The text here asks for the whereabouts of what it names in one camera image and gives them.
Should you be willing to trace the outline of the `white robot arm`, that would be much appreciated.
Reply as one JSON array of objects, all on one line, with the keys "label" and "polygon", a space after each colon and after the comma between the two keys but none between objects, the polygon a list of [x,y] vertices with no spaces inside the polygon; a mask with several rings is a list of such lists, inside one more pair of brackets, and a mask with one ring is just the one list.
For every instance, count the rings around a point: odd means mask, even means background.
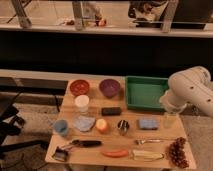
[{"label": "white robot arm", "polygon": [[211,74],[202,66],[173,73],[168,79],[168,89],[159,98],[165,110],[163,126],[170,128],[188,104],[213,118],[213,90],[210,84]]}]

